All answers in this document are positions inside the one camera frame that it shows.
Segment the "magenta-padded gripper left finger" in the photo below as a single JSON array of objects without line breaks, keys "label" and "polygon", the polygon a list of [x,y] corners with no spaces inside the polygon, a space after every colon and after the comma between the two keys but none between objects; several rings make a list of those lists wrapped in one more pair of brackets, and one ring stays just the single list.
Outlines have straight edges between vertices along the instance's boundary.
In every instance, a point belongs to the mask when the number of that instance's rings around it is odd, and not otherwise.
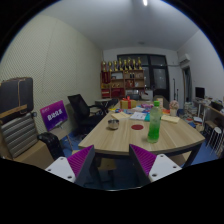
[{"label": "magenta-padded gripper left finger", "polygon": [[94,156],[94,146],[90,145],[68,158],[59,157],[46,168],[46,171],[72,183],[83,186]]}]

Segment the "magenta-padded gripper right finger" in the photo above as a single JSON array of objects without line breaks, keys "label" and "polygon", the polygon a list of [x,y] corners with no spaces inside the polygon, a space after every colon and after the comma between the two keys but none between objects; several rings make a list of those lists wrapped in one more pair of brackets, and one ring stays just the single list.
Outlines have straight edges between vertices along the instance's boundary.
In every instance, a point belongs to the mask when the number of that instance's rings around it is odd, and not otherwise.
[{"label": "magenta-padded gripper right finger", "polygon": [[136,168],[141,186],[145,186],[181,170],[181,167],[165,154],[155,155],[133,144],[129,145],[129,155]]}]

